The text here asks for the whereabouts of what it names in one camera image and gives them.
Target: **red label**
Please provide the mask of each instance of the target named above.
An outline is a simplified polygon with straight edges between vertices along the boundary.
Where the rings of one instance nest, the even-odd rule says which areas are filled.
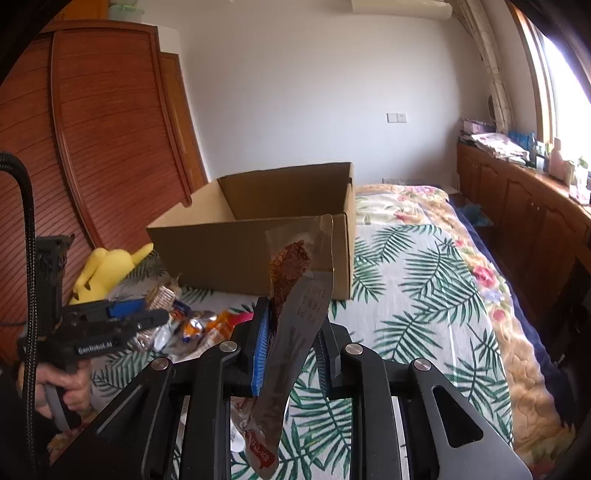
[[[248,449],[261,461],[260,468],[270,467],[275,461],[275,455],[267,450],[267,448],[256,439],[255,433],[251,430],[245,431],[244,435],[248,441]]]

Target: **silver bolt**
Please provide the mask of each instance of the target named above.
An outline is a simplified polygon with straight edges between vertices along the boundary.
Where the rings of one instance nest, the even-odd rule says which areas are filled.
[[[358,343],[350,343],[345,347],[345,351],[351,355],[361,355],[363,347]]]
[[[220,343],[220,350],[222,352],[234,352],[238,348],[236,342],[232,342],[231,340],[226,340],[225,342]]]
[[[429,360],[425,360],[424,358],[417,358],[414,361],[414,368],[420,370],[421,372],[427,372],[431,370],[431,362]]]
[[[150,366],[154,370],[166,370],[169,365],[170,365],[170,360],[168,358],[163,357],[163,356],[159,356],[158,358],[155,358],[150,363]]]

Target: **navy blue fabric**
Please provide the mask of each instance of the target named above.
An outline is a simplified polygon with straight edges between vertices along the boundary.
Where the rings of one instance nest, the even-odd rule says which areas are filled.
[[[474,227],[466,219],[463,213],[454,206],[453,202],[450,203],[456,212],[458,219],[462,224],[464,224],[468,230],[468,233],[470,233],[472,241],[476,245],[478,251],[480,251],[488,259],[488,261],[491,262],[501,274],[503,274],[499,266],[496,264],[495,259],[492,258],[492,255],[488,251],[486,245],[480,239],[478,233],[476,233],[474,230]],[[570,389],[570,384],[564,374],[558,370],[556,365],[552,363],[546,348],[540,341],[540,336],[538,335],[536,329],[532,327],[531,324],[525,319],[525,315],[521,310],[521,306],[519,305],[519,301],[517,300],[517,296],[515,295],[513,287],[509,282],[507,282],[507,285],[509,287],[509,291],[511,292],[511,298],[513,299],[515,317],[517,320],[519,320],[525,337],[534,347],[535,359],[540,364],[540,370],[542,375],[544,375],[546,389],[548,389],[548,392],[550,392],[550,394],[554,397],[556,411],[564,423],[572,425],[574,421],[575,404],[573,392]]]

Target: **air conditioner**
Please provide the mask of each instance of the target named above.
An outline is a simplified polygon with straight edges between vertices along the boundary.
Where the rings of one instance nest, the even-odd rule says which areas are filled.
[[[399,15],[402,17],[447,20],[452,6],[443,0],[351,0],[353,13]]]

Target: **black sleeve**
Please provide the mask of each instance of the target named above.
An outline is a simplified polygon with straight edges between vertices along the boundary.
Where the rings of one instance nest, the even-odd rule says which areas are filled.
[[[35,412],[35,441],[40,468],[49,462],[47,444],[58,433],[53,421]],[[25,434],[25,405],[18,395],[15,378],[0,362],[0,478],[30,478]]]

